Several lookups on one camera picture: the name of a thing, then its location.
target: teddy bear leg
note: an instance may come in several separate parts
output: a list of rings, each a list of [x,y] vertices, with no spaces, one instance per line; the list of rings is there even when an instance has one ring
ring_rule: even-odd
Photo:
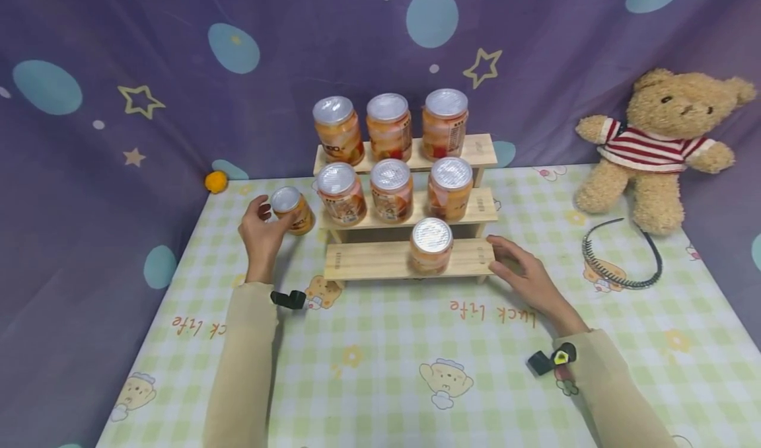
[[[679,174],[643,173],[635,178],[634,221],[654,235],[667,235],[682,225]]]
[[[629,171],[602,159],[576,192],[576,207],[588,213],[610,211],[629,182]]]

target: black clip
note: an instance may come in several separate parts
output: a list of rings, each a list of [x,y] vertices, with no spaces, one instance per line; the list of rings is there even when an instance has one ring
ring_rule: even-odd
[[[557,366],[565,365],[576,360],[576,347],[570,342],[563,343],[557,351],[547,357],[544,352],[536,352],[528,359],[528,365],[537,374],[544,376]]]
[[[272,291],[270,293],[272,303],[288,309],[304,309],[304,303],[307,300],[306,293],[302,291],[291,291],[290,296],[284,293]]]

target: red and white striped shirt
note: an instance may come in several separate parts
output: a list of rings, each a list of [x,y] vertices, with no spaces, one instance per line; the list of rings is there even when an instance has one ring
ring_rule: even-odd
[[[716,141],[707,137],[669,139],[658,134],[626,128],[619,133],[621,123],[605,119],[600,129],[602,146],[597,151],[619,166],[649,172],[682,172],[685,163],[695,159]]]

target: small orange toy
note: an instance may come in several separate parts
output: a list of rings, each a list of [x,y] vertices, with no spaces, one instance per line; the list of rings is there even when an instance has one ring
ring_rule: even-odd
[[[209,192],[212,194],[218,194],[227,188],[227,174],[220,170],[216,170],[209,174],[209,176],[206,176],[204,184],[206,185],[206,188],[209,189]]]

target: wooden shelf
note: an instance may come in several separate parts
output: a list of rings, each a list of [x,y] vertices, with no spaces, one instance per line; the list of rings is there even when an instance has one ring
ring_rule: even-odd
[[[410,242],[329,244],[324,276],[344,286],[345,281],[396,280],[476,276],[482,281],[492,274],[491,245],[485,239],[456,239],[449,266],[442,274],[424,276],[410,266]]]
[[[386,223],[382,221],[375,212],[373,197],[370,192],[365,193],[365,201],[367,202],[367,216],[354,227],[341,227],[332,221],[332,218],[330,218],[330,215],[328,215],[325,209],[322,209],[322,212],[320,212],[320,228],[353,231],[354,229],[412,227],[423,218],[429,217],[427,214],[427,205],[429,204],[429,201],[427,201],[426,190],[414,193],[414,196],[412,197],[412,202],[414,203],[412,214],[407,221],[402,223]],[[460,221],[450,222],[449,224],[465,225],[472,223],[489,223],[496,222],[498,219],[497,209],[494,207],[494,198],[491,196],[491,189],[474,188],[468,199],[468,207],[466,208],[465,217],[460,219]]]
[[[462,148],[462,156],[460,157],[465,159],[474,168],[496,165],[497,155],[494,153],[494,145],[491,143],[491,134],[466,134],[465,146]],[[315,176],[327,163],[325,151],[322,149],[322,146],[317,146],[317,155],[314,160]],[[370,172],[374,164],[375,159],[372,157],[370,141],[366,141],[365,158],[359,164],[356,164],[354,169],[357,171],[357,174],[366,174]],[[433,162],[426,159],[422,154],[422,138],[417,137],[412,140],[412,157],[407,161],[407,165],[410,166],[412,171],[427,170],[433,166]]]

